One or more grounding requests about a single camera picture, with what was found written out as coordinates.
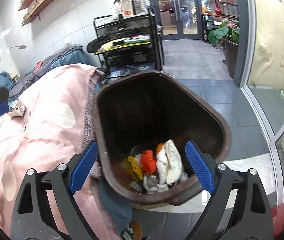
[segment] screw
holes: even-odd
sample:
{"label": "screw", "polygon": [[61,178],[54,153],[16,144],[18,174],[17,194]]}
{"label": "screw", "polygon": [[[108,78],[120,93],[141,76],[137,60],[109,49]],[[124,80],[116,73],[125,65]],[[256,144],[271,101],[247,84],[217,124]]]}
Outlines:
{"label": "screw", "polygon": [[64,163],[61,163],[58,165],[58,170],[63,171],[66,168],[66,165]]}
{"label": "screw", "polygon": [[226,165],[224,163],[219,163],[217,167],[222,171],[226,170]]}
{"label": "screw", "polygon": [[252,175],[256,175],[256,174],[257,174],[257,171],[256,171],[255,169],[250,169],[250,173],[251,173]]}
{"label": "screw", "polygon": [[32,175],[34,173],[34,169],[29,169],[28,171],[27,171],[27,174],[28,175]]}

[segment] tiled floor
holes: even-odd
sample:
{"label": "tiled floor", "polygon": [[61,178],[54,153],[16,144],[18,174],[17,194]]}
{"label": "tiled floor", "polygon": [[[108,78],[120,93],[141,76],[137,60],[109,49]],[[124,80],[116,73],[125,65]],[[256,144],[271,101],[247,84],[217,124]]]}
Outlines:
{"label": "tiled floor", "polygon": [[[255,156],[268,158],[265,155],[268,153],[268,147],[256,116],[244,94],[232,80],[181,79],[179,81],[207,101],[229,124],[232,146],[226,161],[240,161]],[[268,198],[271,206],[274,206],[275,194],[269,194]],[[232,208],[226,209],[226,219],[220,223],[220,229],[226,227],[231,211]],[[143,236],[150,236],[150,240],[184,240],[200,215],[201,213],[133,210],[133,220],[141,224]]]}
{"label": "tiled floor", "polygon": [[163,41],[163,71],[177,79],[231,80],[223,48],[199,40]]}
{"label": "tiled floor", "polygon": [[276,134],[284,124],[284,99],[280,89],[252,88],[258,103],[262,107],[269,123]]}

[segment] cardboard box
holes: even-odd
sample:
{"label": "cardboard box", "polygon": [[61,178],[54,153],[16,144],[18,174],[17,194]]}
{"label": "cardboard box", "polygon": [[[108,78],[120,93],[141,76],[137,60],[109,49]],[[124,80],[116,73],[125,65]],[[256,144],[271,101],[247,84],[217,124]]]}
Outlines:
{"label": "cardboard box", "polygon": [[23,116],[26,106],[19,100],[15,100],[9,103],[9,116]]}

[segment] pink blanket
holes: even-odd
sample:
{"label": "pink blanket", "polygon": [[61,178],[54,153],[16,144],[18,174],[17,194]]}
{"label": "pink blanket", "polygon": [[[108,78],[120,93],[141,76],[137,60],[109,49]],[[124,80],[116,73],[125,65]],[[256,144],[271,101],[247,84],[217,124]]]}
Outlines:
{"label": "pink blanket", "polygon": [[[0,119],[0,227],[6,234],[10,234],[15,198],[26,171],[53,170],[82,152],[89,86],[96,73],[95,67],[83,64],[55,68],[20,96],[27,107],[24,117],[5,114]],[[56,224],[67,233],[53,193],[48,195]],[[74,198],[99,239],[120,239],[101,205],[95,179],[88,177]]]}

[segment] trash can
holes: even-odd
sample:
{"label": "trash can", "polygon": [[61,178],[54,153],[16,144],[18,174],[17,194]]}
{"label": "trash can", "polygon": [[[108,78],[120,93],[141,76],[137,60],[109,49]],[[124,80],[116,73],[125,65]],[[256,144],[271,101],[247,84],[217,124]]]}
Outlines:
{"label": "trash can", "polygon": [[[105,86],[94,98],[94,123],[99,159],[109,185],[132,203],[180,205],[202,188],[185,155],[189,140],[217,163],[231,147],[225,119],[186,86],[160,71],[142,72]],[[113,173],[132,149],[155,138],[172,139],[189,178],[169,191],[140,194],[123,187]]]}

